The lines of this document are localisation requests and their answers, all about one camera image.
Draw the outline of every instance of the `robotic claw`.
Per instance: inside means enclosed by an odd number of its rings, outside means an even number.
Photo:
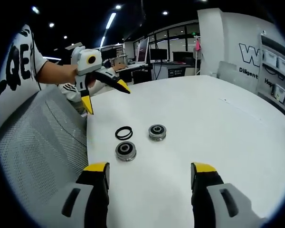
[[[87,89],[89,79],[92,77],[100,82],[107,84],[121,92],[129,94],[131,91],[128,85],[116,75],[111,74],[102,66],[101,52],[93,49],[86,49],[85,46],[76,47],[72,53],[71,64],[77,64],[76,87],[81,95],[84,108],[93,113],[90,94]]]

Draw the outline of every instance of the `black rubber o-ring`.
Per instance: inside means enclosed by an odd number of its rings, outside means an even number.
[[[118,133],[121,132],[122,130],[129,130],[130,132],[127,135],[119,136]],[[133,135],[133,131],[132,131],[132,128],[129,126],[121,127],[115,132],[115,137],[122,141],[130,139],[132,135]]]

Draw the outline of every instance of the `white t-shirt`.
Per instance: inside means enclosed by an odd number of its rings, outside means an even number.
[[[0,127],[21,104],[40,90],[35,76],[46,61],[33,45],[30,27],[25,25],[12,41],[1,67]]]

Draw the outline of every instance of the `gray mesh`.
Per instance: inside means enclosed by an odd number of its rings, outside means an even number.
[[[86,121],[48,86],[0,129],[0,162],[16,197],[41,225],[41,208],[88,165]]]

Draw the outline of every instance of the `white tabletop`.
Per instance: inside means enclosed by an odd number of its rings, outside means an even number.
[[[110,162],[108,227],[193,227],[190,164],[214,166],[270,217],[285,196],[285,116],[262,98],[210,76],[130,86],[92,97],[87,119],[89,163]],[[162,142],[148,128],[162,124]],[[136,158],[116,159],[122,126],[133,129]]]

